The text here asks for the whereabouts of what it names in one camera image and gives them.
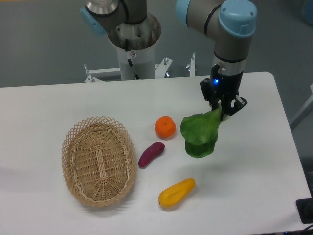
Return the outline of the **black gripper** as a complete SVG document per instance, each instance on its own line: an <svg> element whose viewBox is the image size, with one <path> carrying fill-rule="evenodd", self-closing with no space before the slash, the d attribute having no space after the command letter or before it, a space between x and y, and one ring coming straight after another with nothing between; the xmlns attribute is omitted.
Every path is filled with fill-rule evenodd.
<svg viewBox="0 0 313 235"><path fill-rule="evenodd" d="M214 111L221 105L222 121L233 116L248 104L246 99L239 97L242 76L243 72L236 75L224 75L221 65L216 64L212 66L210 77L200 83L203 97L209 102L211 110Z"/></svg>

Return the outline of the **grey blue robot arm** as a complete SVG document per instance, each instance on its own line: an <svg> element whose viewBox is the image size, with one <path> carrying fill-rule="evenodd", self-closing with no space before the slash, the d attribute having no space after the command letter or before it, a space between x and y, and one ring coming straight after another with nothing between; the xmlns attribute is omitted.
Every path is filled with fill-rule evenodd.
<svg viewBox="0 0 313 235"><path fill-rule="evenodd" d="M221 118L234 115L247 104L239 86L256 29L256 6L248 0L178 0L175 11L181 23L214 41L211 75L201 82L201 90L212 109L221 107ZM154 77L152 66L138 61L161 35L146 1L88 0L80 14L94 34L107 35L122 53L124 80Z"/></svg>

